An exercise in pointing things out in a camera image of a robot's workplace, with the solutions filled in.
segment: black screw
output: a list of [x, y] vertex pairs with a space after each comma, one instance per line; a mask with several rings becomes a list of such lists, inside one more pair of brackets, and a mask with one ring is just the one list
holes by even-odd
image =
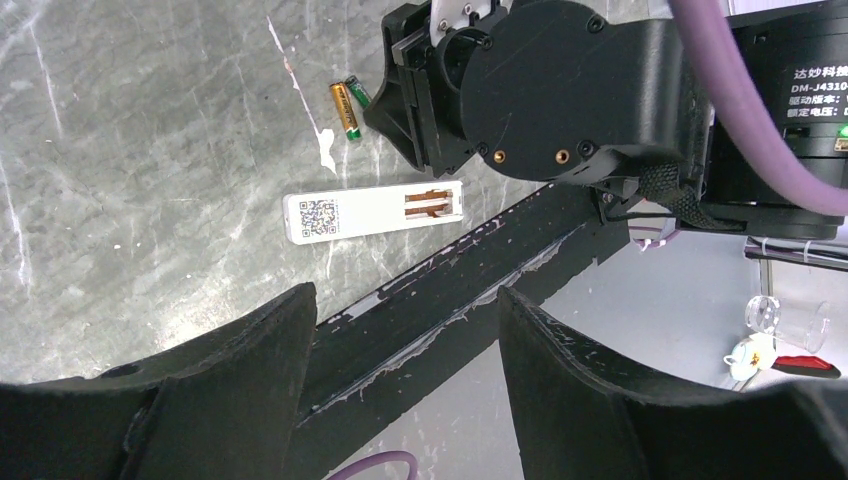
[[591, 157], [595, 153], [595, 144], [589, 140], [583, 140], [577, 144], [577, 153], [584, 157]]
[[606, 24], [607, 21], [604, 20], [604, 17], [601, 17], [599, 15], [592, 15], [589, 18], [589, 23], [586, 24], [586, 30], [588, 30], [589, 33], [598, 33], [604, 29]]

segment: white object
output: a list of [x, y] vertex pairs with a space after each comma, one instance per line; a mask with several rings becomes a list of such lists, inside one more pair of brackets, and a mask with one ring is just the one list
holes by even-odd
[[768, 370], [777, 361], [774, 339], [755, 333], [733, 347], [733, 352], [724, 357], [730, 366], [730, 376], [737, 382], [746, 382], [760, 370]]
[[298, 245], [429, 227], [462, 220], [462, 182], [286, 195], [283, 212]]
[[430, 42], [435, 47], [445, 38], [447, 30], [459, 30], [471, 25], [469, 16], [477, 13], [483, 18], [492, 13], [491, 0], [433, 0], [430, 4]]

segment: green battery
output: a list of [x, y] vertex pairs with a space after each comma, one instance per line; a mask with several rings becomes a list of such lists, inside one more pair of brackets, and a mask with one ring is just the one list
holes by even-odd
[[359, 124], [353, 114], [353, 105], [350, 104], [350, 97], [347, 96], [344, 83], [339, 82], [330, 85], [330, 92], [333, 93], [333, 100], [336, 102], [336, 109], [339, 111], [339, 118], [342, 120], [347, 139], [356, 140], [360, 138], [362, 134], [359, 132]]
[[356, 98], [356, 101], [359, 102], [362, 108], [366, 108], [371, 104], [371, 95], [368, 95], [368, 92], [362, 86], [362, 82], [356, 78], [356, 75], [347, 77], [345, 85], [347, 85], [347, 89], [350, 90], [350, 93]]

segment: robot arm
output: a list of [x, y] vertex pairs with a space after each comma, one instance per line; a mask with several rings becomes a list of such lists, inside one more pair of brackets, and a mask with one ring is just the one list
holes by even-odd
[[[748, 166], [723, 125], [713, 124], [672, 21], [613, 25], [563, 0], [516, 2], [509, 12], [497, 1], [469, 3], [457, 20], [442, 13], [450, 3], [405, 5], [383, 21], [386, 78], [365, 121], [416, 169], [453, 174], [478, 153], [503, 175], [589, 186], [612, 195], [608, 204], [648, 198], [684, 229], [824, 239], [843, 223], [795, 206]], [[836, 76], [848, 57], [822, 51], [848, 42], [824, 33], [845, 10], [734, 20], [785, 142], [837, 187], [848, 186], [848, 75]], [[795, 75], [825, 68], [833, 73], [827, 82], [822, 73]]]

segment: white residue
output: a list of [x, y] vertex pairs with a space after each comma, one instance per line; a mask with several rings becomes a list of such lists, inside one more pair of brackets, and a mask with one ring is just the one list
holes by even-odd
[[312, 129], [315, 131], [315, 138], [318, 139], [318, 149], [321, 154], [321, 166], [329, 168], [333, 174], [336, 174], [336, 162], [333, 160], [333, 156], [330, 155], [330, 147], [333, 145], [333, 140], [335, 140], [335, 134], [329, 128], [325, 128], [320, 132], [318, 131], [318, 125], [315, 123], [315, 117], [312, 116], [309, 104], [306, 103], [306, 97], [303, 96], [303, 91], [297, 83], [297, 77], [294, 75], [294, 69], [289, 63], [289, 58], [286, 56], [286, 50], [280, 43], [280, 38], [277, 36], [274, 24], [271, 23], [271, 17], [266, 16], [265, 18], [268, 19], [268, 31], [271, 32], [271, 36], [274, 37], [274, 44], [277, 45], [277, 50], [283, 54], [283, 64], [292, 79], [292, 86], [295, 90], [297, 90], [297, 93], [300, 94], [300, 101], [303, 103], [303, 110], [306, 111], [306, 116], [309, 117], [309, 122], [312, 123]]

